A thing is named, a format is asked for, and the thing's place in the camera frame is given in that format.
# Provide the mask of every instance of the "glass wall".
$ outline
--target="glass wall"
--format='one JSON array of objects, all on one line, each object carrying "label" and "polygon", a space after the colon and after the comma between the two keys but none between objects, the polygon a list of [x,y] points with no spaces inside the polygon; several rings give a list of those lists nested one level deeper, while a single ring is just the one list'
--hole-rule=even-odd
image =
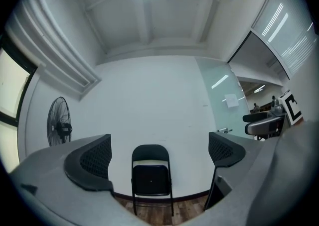
[{"label": "glass wall", "polygon": [[289,76],[318,42],[305,0],[268,0],[253,29],[282,58]]},{"label": "glass wall", "polygon": [[229,64],[196,58],[207,89],[217,130],[228,128],[229,134],[252,138],[245,133],[243,116],[250,114],[244,92]]}]

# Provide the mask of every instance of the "standing fan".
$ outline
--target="standing fan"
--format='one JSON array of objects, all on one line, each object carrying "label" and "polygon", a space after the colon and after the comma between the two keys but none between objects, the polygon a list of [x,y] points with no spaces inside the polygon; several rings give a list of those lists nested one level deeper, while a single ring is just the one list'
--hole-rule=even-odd
[{"label": "standing fan", "polygon": [[72,126],[70,111],[63,97],[58,97],[50,107],[46,132],[50,146],[71,141]]}]

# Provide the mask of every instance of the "chair seat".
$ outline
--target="chair seat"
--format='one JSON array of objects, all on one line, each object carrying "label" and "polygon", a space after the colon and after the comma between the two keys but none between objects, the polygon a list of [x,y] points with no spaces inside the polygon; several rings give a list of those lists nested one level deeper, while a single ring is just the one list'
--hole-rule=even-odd
[{"label": "chair seat", "polygon": [[168,169],[164,165],[137,165],[133,168],[135,194],[166,196],[170,194]]}]

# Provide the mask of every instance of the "wooden floor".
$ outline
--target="wooden floor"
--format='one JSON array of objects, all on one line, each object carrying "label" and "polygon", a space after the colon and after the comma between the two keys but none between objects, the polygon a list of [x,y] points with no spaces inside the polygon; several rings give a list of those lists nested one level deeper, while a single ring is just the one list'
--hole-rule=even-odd
[{"label": "wooden floor", "polygon": [[[148,208],[137,207],[138,217],[143,221],[155,225],[178,225],[188,221],[201,213],[207,196],[198,199],[174,203],[174,216],[171,216],[170,207]],[[116,198],[116,200],[128,211],[134,214],[132,201]]]}]

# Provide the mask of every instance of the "window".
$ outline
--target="window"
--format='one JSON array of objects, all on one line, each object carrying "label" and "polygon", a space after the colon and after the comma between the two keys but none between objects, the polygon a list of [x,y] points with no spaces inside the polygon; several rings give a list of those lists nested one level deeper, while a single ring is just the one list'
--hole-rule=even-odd
[{"label": "window", "polygon": [[29,73],[21,68],[6,51],[0,49],[0,111],[16,118],[18,104]]},{"label": "window", "polygon": [[0,158],[7,172],[19,164],[17,127],[33,65],[6,34],[0,37]]}]

